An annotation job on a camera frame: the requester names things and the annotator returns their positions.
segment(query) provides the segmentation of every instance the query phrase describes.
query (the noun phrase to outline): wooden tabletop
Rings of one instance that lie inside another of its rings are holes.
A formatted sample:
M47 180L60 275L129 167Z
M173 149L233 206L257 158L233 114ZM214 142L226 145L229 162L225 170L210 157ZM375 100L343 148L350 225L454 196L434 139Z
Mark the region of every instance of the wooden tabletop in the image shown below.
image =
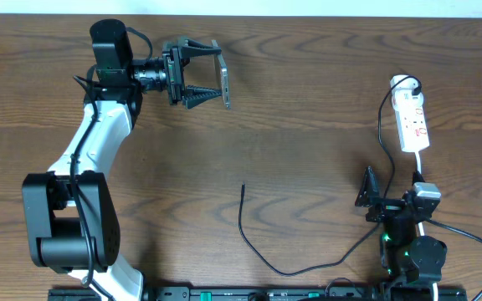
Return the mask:
M21 185L62 155L83 116L72 75L95 63L90 26L101 16L0 15L0 299L42 300L78 283L33 265ZM322 286L336 277L386 276L378 240L342 265L298 277L270 271L245 232L286 272L334 262L373 224L354 201L366 166L387 181L377 109L394 74L423 82L431 146L423 174L443 194L433 219L482 237L482 20L409 18L218 18L117 16L162 43L217 39L230 73L233 108L220 99L193 110L144 96L136 128L108 180L121 253L153 283L194 286ZM146 44L131 36L136 57ZM209 59L186 83L213 85ZM400 151L391 105L383 137L397 174L389 196L410 187L414 155ZM482 245L426 225L447 243L442 284L482 288Z

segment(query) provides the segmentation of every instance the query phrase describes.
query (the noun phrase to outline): power strip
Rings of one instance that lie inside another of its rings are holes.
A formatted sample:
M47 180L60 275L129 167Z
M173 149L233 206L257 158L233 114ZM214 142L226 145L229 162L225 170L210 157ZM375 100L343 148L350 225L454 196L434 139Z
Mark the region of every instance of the power strip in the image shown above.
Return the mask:
M390 87L406 76L394 76L390 80ZM392 106L395 110L401 150L404 152L419 152L429 146L423 112L423 93L413 95L413 90L418 85L416 79L405 79L392 90Z

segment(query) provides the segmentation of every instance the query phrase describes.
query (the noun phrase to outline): white backdrop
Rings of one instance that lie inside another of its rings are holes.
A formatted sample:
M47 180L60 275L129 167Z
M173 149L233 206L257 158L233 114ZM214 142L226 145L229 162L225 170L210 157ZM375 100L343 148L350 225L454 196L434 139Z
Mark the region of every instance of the white backdrop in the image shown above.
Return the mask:
M0 13L482 18L482 0L0 0Z

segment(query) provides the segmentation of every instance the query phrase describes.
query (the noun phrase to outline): white power cord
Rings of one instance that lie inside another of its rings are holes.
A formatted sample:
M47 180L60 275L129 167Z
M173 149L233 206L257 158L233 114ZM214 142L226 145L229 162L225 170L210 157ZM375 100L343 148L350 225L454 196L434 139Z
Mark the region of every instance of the white power cord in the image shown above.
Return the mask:
M422 160L419 156L419 151L415 151L414 155L416 155L416 171L422 173ZM420 236L425 236L425 229L423 229L423 223L418 223L418 230ZM438 301L438 284L433 283L433 301Z

